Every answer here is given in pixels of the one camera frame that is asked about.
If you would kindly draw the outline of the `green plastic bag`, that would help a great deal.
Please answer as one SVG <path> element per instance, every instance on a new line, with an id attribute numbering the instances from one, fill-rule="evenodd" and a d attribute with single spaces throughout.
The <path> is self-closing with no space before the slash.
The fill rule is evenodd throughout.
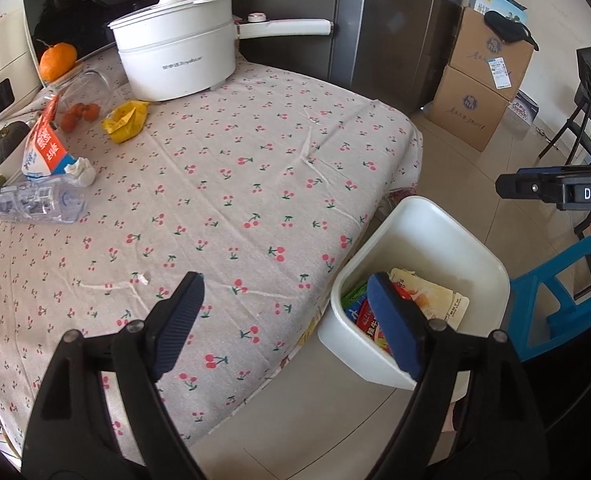
<path id="1" fill-rule="evenodd" d="M 350 309 L 352 304 L 355 304 L 359 298 L 363 297 L 366 294 L 367 283 L 363 282 L 361 284 L 356 285 L 350 292 L 346 292 L 341 297 L 341 306 L 344 311 Z"/>

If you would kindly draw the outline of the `blue torn milk carton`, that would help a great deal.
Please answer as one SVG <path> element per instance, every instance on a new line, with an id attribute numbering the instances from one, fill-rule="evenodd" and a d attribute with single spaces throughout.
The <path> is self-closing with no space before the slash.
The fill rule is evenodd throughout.
<path id="1" fill-rule="evenodd" d="M 358 296 L 345 309 L 346 316 L 350 318 L 350 321 L 355 325 L 358 324 L 361 308 L 366 300 L 367 297 L 365 294 Z"/>

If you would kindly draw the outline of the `lower cardboard box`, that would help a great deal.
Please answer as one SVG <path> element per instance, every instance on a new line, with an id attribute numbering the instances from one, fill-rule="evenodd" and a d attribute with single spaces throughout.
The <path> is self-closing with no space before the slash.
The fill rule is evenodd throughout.
<path id="1" fill-rule="evenodd" d="M 508 101 L 475 79 L 446 66 L 427 116 L 430 122 L 483 152 Z"/>

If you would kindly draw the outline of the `grey refrigerator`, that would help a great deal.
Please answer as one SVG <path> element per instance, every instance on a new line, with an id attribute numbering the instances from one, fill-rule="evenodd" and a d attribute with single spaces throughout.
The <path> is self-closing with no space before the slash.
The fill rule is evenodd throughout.
<path id="1" fill-rule="evenodd" d="M 457 36 L 463 0 L 234 0 L 246 18 L 327 18 L 329 37 L 241 42 L 251 62 L 324 79 L 405 113 L 429 103 Z"/>

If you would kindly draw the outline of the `blue printed box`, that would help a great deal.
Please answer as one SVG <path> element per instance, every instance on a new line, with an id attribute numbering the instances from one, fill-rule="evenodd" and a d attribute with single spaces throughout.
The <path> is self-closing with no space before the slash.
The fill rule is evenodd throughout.
<path id="1" fill-rule="evenodd" d="M 469 0 L 468 6 L 480 14 L 495 11 L 504 18 L 527 24 L 527 8 L 516 0 Z"/>

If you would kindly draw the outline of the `cherry print tablecloth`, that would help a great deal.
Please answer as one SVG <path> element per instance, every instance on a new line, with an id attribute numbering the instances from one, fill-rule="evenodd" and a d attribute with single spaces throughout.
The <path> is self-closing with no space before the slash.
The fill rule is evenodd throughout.
<path id="1" fill-rule="evenodd" d="M 114 333 L 189 271 L 204 303 L 158 390 L 196 443 L 297 351 L 378 206 L 416 188 L 422 161 L 395 108 L 249 62 L 220 88 L 151 105 L 128 142 L 80 125 L 67 143 L 97 172 L 81 218 L 0 218 L 0 421 L 15 446 L 62 334 Z"/>

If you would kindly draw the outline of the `blue plastic stool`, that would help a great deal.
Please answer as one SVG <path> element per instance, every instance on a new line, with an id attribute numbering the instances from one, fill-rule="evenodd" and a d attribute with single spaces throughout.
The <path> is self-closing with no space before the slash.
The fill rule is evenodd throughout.
<path id="1" fill-rule="evenodd" d="M 556 349 L 591 327 L 591 296 L 577 301 L 560 281 L 559 275 L 584 260 L 591 259 L 591 237 L 568 247 L 533 270 L 510 281 L 510 298 L 504 331 L 519 359 L 524 362 Z M 558 309 L 546 318 L 549 338 L 540 344 L 530 343 L 530 333 L 541 289 L 556 300 Z"/>

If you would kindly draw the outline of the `orange white flour bag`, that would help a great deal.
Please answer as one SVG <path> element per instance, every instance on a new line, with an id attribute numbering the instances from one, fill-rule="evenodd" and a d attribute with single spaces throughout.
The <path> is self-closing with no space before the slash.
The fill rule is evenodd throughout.
<path id="1" fill-rule="evenodd" d="M 65 174 L 64 170 L 76 162 L 76 158 L 70 155 L 53 126 L 58 103 L 59 96 L 54 96 L 26 137 L 21 172 L 27 179 Z"/>

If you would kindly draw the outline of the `cream paper bag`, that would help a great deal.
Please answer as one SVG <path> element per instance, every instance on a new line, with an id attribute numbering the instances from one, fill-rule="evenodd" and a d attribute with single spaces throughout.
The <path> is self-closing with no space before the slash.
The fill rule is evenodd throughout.
<path id="1" fill-rule="evenodd" d="M 469 307 L 468 297 L 403 269 L 392 269 L 389 278 L 399 293 L 413 300 L 428 320 L 440 318 L 454 330 L 460 326 Z"/>

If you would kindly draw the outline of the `clear plastic bottle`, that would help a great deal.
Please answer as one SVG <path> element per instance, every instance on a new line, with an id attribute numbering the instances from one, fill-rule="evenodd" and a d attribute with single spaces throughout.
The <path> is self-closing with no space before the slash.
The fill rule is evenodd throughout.
<path id="1" fill-rule="evenodd" d="M 0 190 L 0 218 L 9 222 L 74 223 L 85 212 L 80 188 L 63 176 L 18 182 Z"/>

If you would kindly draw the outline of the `red rimmed paper lid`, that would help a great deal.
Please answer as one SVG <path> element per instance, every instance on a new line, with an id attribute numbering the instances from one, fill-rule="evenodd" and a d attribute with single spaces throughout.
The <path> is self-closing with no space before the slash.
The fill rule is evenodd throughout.
<path id="1" fill-rule="evenodd" d="M 385 339 L 384 333 L 380 328 L 380 324 L 373 314 L 373 310 L 371 310 L 367 298 L 367 285 L 361 288 L 361 295 L 359 295 L 357 300 L 357 318 L 355 324 L 378 348 L 388 354 L 392 354 L 388 341 Z"/>

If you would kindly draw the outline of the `cardboard box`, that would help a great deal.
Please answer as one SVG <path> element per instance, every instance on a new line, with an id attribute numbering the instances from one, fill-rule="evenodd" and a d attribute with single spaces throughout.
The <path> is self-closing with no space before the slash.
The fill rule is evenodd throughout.
<path id="1" fill-rule="evenodd" d="M 483 14 L 465 8 L 449 66 L 511 101 L 533 53 L 533 46 L 524 40 L 507 44 L 486 25 Z"/>
<path id="2" fill-rule="evenodd" d="M 430 122 L 483 152 L 508 101 L 475 79 L 446 66 L 427 116 Z"/>

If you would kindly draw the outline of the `black pouch on box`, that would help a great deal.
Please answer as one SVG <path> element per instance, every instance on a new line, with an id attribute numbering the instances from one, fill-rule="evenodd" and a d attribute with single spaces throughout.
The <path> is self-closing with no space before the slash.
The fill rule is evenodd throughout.
<path id="1" fill-rule="evenodd" d="M 497 11 L 487 11 L 484 14 L 484 23 L 505 44 L 516 44 L 524 41 L 530 44 L 535 51 L 539 50 L 539 45 L 533 38 L 530 29 L 521 22 L 509 20 L 509 18 Z"/>

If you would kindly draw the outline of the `white paper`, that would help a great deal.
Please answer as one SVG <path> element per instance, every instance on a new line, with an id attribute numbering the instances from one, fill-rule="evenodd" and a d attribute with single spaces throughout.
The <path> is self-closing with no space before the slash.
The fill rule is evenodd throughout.
<path id="1" fill-rule="evenodd" d="M 89 188 L 96 180 L 95 168 L 84 157 L 80 157 L 73 164 L 65 166 L 64 174 L 67 181 L 77 188 Z"/>

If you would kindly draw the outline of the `white electric cooking pot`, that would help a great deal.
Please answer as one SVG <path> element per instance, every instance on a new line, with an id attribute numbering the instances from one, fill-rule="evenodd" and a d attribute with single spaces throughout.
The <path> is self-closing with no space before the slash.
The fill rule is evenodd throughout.
<path id="1" fill-rule="evenodd" d="M 109 24 L 135 99 L 163 102 L 224 84 L 244 39 L 329 36 L 324 18 L 233 16 L 233 0 L 159 0 Z"/>

